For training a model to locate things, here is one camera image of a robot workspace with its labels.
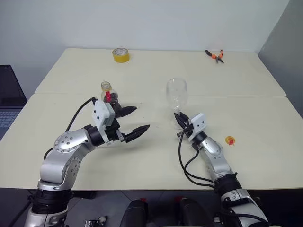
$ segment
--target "yellow tape roll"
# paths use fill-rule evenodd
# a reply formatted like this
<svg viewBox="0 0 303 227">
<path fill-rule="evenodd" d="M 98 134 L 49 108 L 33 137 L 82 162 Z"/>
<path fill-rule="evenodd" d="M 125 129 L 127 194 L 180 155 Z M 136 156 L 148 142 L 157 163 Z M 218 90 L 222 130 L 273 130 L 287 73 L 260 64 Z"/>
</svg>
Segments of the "yellow tape roll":
<svg viewBox="0 0 303 227">
<path fill-rule="evenodd" d="M 114 60 L 118 63 L 124 63 L 129 60 L 128 49 L 117 48 L 113 50 Z"/>
</svg>

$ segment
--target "gray wall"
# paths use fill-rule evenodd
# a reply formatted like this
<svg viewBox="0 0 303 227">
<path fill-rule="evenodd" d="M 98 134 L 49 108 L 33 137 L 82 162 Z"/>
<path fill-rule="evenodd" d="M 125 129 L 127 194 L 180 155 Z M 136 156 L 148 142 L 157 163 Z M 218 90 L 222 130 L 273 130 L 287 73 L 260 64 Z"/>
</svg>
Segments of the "gray wall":
<svg viewBox="0 0 303 227">
<path fill-rule="evenodd" d="M 29 98 L 67 47 L 259 52 L 288 0 L 0 0 L 0 64 Z"/>
<path fill-rule="evenodd" d="M 303 0 L 290 0 L 259 57 L 303 117 Z"/>
</svg>

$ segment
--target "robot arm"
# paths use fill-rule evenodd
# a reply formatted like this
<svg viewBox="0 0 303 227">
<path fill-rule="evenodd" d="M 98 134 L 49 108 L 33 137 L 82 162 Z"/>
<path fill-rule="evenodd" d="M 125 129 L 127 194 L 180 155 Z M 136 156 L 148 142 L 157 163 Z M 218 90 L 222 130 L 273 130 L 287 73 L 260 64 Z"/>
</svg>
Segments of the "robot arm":
<svg viewBox="0 0 303 227">
<path fill-rule="evenodd" d="M 175 114 L 176 120 L 183 128 L 192 147 L 201 151 L 202 157 L 207 164 L 207 169 L 212 181 L 214 190 L 221 198 L 221 212 L 224 219 L 224 226 L 227 227 L 252 227 L 258 223 L 258 227 L 267 227 L 267 218 L 251 198 L 248 192 L 242 189 L 240 183 L 227 163 L 223 147 L 203 130 L 206 127 L 204 114 L 197 114 L 189 119 L 185 114 Z"/>
<path fill-rule="evenodd" d="M 128 143 L 149 128 L 145 125 L 127 135 L 121 133 L 111 105 L 98 100 L 94 101 L 92 117 L 96 126 L 67 131 L 56 139 L 52 152 L 41 166 L 38 190 L 25 227 L 63 227 L 82 159 L 97 146 L 110 145 L 115 140 Z"/>
</svg>

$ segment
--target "table surface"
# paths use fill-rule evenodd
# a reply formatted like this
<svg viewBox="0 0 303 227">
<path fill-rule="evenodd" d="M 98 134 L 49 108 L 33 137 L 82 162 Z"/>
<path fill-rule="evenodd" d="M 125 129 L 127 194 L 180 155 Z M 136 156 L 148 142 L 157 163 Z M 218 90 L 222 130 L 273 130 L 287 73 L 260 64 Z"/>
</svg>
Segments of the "table surface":
<svg viewBox="0 0 303 227">
<path fill-rule="evenodd" d="M 223 60 L 216 64 L 205 52 L 130 50 L 130 60 L 117 63 L 112 50 L 66 49 L 35 93 L 96 96 L 106 80 L 118 94 L 138 96 L 181 77 L 190 95 L 285 96 L 255 53 L 226 52 Z"/>
<path fill-rule="evenodd" d="M 35 94 L 0 142 L 0 187 L 37 186 L 44 153 L 64 132 L 88 95 Z M 178 138 L 173 113 L 158 98 L 120 98 L 122 105 L 138 109 L 118 119 L 128 133 L 140 125 L 148 131 L 128 144 L 114 142 L 100 146 L 83 160 L 75 190 L 191 190 L 209 189 L 190 183 L 178 162 Z M 87 124 L 92 105 L 78 115 L 71 130 Z M 222 144 L 225 157 L 245 189 L 303 188 L 303 120 L 286 97 L 201 97 L 190 96 L 184 112 L 203 112 L 205 132 Z M 225 143 L 233 136 L 234 146 Z M 188 141 L 182 157 L 195 154 Z M 201 157 L 190 172 L 209 177 Z"/>
</svg>

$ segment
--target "black cable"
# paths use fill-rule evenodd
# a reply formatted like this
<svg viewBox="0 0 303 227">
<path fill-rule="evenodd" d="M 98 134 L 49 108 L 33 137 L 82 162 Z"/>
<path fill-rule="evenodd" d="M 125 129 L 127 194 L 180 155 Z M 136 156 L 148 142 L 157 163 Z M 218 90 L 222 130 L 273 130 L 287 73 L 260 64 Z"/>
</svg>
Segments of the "black cable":
<svg viewBox="0 0 303 227">
<path fill-rule="evenodd" d="M 186 170 L 186 168 L 183 166 L 182 158 L 181 158 L 181 144 L 182 144 L 183 136 L 184 136 L 184 132 L 182 132 L 182 134 L 181 134 L 181 136 L 180 136 L 179 147 L 178 147 L 178 156 L 179 156 L 179 162 L 180 162 L 180 165 L 181 165 L 181 167 L 182 167 L 182 169 L 183 169 L 183 171 L 184 171 L 185 177 L 186 177 L 191 183 L 194 183 L 194 184 L 196 184 L 196 185 L 207 186 L 207 187 L 214 188 L 214 186 L 211 185 L 211 184 L 198 183 L 198 182 L 193 181 L 193 180 L 189 177 L 189 176 L 191 176 L 191 177 L 196 178 L 196 179 L 199 179 L 199 180 L 208 181 L 208 182 L 211 182 L 211 183 L 213 182 L 213 181 L 210 180 L 210 179 L 203 178 L 203 177 L 199 177 L 199 176 L 195 176 L 195 175 L 191 174 L 191 173 L 188 172 L 188 171 Z M 191 158 L 191 159 L 186 163 L 185 166 L 187 167 L 188 164 L 189 164 L 190 162 L 192 162 L 192 161 L 198 156 L 198 154 L 199 154 L 199 151 L 197 152 L 197 154 L 196 154 L 193 158 Z"/>
<path fill-rule="evenodd" d="M 28 201 L 25 206 L 19 211 L 19 213 L 14 217 L 14 219 L 12 219 L 12 221 L 10 222 L 10 224 L 8 225 L 8 227 L 13 227 L 14 224 L 18 221 L 18 219 L 20 218 L 20 216 L 24 213 L 24 211 L 27 210 L 27 208 L 30 206 L 32 202 Z"/>
<path fill-rule="evenodd" d="M 242 217 L 242 218 L 252 218 L 252 219 L 255 219 L 255 220 L 258 220 L 260 222 L 263 222 L 264 224 L 270 226 L 270 223 L 268 221 L 266 221 L 265 219 L 263 218 L 260 218 L 258 216 L 255 216 L 255 215 L 251 215 L 251 214 L 236 214 L 236 213 L 229 213 L 229 212 L 225 212 L 223 210 L 220 211 L 220 213 L 222 215 L 226 215 L 226 216 L 231 216 L 231 217 Z"/>
<path fill-rule="evenodd" d="M 93 97 L 93 98 L 90 98 L 89 100 L 85 101 L 85 103 L 83 103 L 83 104 L 79 107 L 79 109 L 76 111 L 75 115 L 72 117 L 71 122 L 70 122 L 69 125 L 67 126 L 65 132 L 69 131 L 69 129 L 71 128 L 71 125 L 72 125 L 73 122 L 75 121 L 75 119 L 76 119 L 78 113 L 79 113 L 79 112 L 81 111 L 81 109 L 82 109 L 87 103 L 89 103 L 90 101 L 92 101 L 93 103 L 95 103 L 96 98 L 94 98 L 94 97 Z M 46 159 L 48 153 L 51 152 L 52 150 L 53 150 L 53 148 L 50 148 L 50 149 L 44 154 L 44 157 L 43 157 L 44 160 Z"/>
</svg>

